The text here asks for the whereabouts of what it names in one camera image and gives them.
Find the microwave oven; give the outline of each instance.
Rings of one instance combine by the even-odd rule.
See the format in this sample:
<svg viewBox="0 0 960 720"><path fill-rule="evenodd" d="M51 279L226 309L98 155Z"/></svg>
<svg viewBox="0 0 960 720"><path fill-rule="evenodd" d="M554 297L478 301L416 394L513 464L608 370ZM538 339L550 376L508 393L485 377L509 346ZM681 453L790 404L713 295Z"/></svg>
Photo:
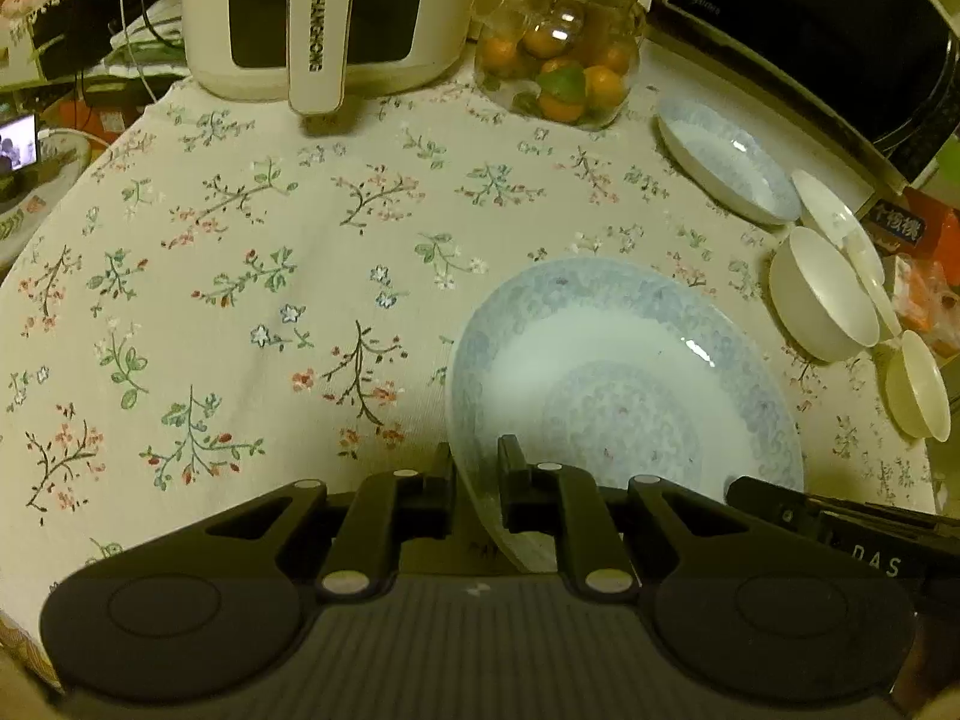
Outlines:
<svg viewBox="0 0 960 720"><path fill-rule="evenodd" d="M932 0L654 0L651 21L812 112L895 188L960 125L960 40Z"/></svg>

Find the glass jar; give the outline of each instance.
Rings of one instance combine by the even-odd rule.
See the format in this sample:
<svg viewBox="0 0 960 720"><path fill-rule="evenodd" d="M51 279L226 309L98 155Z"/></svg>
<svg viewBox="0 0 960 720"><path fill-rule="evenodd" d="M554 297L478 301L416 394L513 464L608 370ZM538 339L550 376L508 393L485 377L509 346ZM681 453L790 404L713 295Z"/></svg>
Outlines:
<svg viewBox="0 0 960 720"><path fill-rule="evenodd" d="M602 129L637 79L642 14L637 0L478 0L477 86L525 116Z"/></svg>

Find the table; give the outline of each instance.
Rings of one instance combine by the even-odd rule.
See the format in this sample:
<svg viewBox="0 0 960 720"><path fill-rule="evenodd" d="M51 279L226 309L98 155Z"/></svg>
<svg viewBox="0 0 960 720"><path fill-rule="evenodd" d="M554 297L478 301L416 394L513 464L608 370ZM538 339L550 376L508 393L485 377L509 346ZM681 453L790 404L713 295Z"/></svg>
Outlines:
<svg viewBox="0 0 960 720"><path fill-rule="evenodd" d="M44 597L85 562L299 478L422 469L473 308L555 257L645 263L714 301L779 380L809 490L933 511L874 353L817 365L784 336L764 271L785 231L674 169L657 98L587 134L497 109L469 66L313 122L176 84L0 289L7 642L43 667Z"/></svg>

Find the microwave door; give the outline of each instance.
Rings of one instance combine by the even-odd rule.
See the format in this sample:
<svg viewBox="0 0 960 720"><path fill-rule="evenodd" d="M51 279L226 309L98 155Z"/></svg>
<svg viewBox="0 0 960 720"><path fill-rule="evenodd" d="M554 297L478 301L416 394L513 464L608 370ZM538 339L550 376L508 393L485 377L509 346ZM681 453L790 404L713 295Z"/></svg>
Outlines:
<svg viewBox="0 0 960 720"><path fill-rule="evenodd" d="M876 151L916 132L953 75L952 30L929 0L657 5L799 92Z"/></svg>

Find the blue patterned plate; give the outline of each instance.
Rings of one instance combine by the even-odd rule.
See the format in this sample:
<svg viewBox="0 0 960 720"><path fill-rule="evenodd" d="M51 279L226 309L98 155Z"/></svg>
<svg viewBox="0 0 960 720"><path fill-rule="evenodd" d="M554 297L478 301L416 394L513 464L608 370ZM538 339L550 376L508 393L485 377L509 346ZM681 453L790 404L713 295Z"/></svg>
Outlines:
<svg viewBox="0 0 960 720"><path fill-rule="evenodd" d="M554 570L553 545L501 526L507 433L530 463L600 485L656 474L718 501L742 475L803 489L794 421L754 344L697 293L616 260L544 263L498 287L457 343L446 422L481 521L532 571Z"/></svg>
<svg viewBox="0 0 960 720"><path fill-rule="evenodd" d="M717 202L760 224L800 218L784 169L745 129L690 100L663 100L656 117L674 159Z"/></svg>

